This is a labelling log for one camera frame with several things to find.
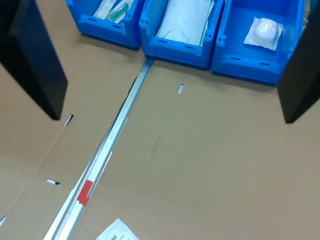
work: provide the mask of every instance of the white cotton ball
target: white cotton ball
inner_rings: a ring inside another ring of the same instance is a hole
[[[267,18],[260,18],[252,40],[262,45],[272,46],[277,36],[278,24]]]

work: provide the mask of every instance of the white paper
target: white paper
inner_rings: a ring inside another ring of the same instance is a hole
[[[96,240],[139,240],[139,238],[118,218]]]
[[[206,17],[206,21],[205,21],[205,25],[204,25],[202,37],[201,37],[201,40],[200,40],[200,46],[201,46],[201,47],[202,47],[203,44],[204,44],[206,31],[208,30],[208,25],[209,25],[209,23],[208,23],[209,17],[210,17],[210,14],[211,14],[211,12],[212,12],[212,9],[214,8],[214,5],[215,5],[214,0],[211,0],[209,12],[208,12],[208,16]]]
[[[116,0],[102,0],[93,16],[98,19],[105,19],[115,3]]]
[[[157,37],[200,45],[211,0],[169,0]]]

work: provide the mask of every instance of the green tube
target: green tube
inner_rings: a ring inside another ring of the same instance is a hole
[[[125,13],[127,10],[129,9],[129,5],[128,3],[123,4],[121,7],[119,7],[116,11],[114,11],[114,13],[111,14],[111,16],[109,16],[107,18],[107,20],[114,22],[115,20],[117,20],[123,13]]]

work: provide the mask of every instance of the white paper sheet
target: white paper sheet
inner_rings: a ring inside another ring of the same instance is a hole
[[[118,218],[96,240],[139,240],[139,238]]]

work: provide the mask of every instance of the plastic bag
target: plastic bag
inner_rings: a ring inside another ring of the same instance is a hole
[[[200,45],[211,0],[170,0],[157,37]]]
[[[275,51],[283,29],[283,24],[271,19],[255,17],[243,43]]]

